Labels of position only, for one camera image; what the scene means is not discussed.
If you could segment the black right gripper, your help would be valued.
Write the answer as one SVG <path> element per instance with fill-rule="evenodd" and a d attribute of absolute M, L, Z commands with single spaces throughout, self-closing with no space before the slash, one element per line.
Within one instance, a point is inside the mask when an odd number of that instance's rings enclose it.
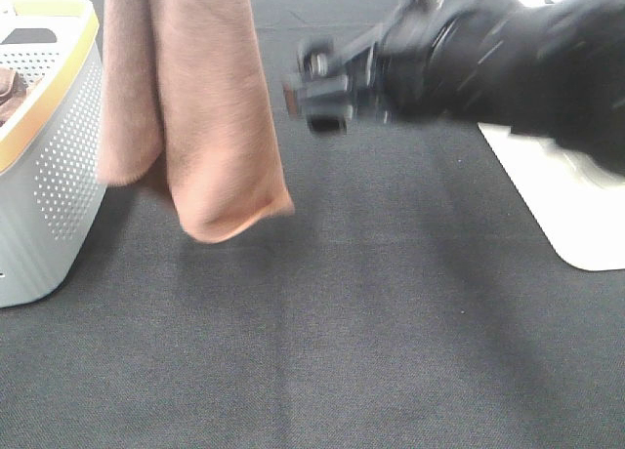
<path fill-rule="evenodd" d="M 422 96 L 434 44 L 468 7 L 469 0 L 399 0 L 380 23 L 346 44 L 331 37 L 302 42 L 297 70 L 282 82 L 289 115 L 318 135 L 344 132 L 361 118 L 395 120 L 396 95 Z"/>

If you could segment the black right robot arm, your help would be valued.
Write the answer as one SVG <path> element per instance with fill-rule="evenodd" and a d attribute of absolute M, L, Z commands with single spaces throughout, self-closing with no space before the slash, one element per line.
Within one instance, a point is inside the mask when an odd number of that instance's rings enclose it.
<path fill-rule="evenodd" d="M 353 119 L 505 126 L 624 171 L 624 0 L 400 0 L 336 47 L 301 46 L 288 112 L 317 134 Z"/>

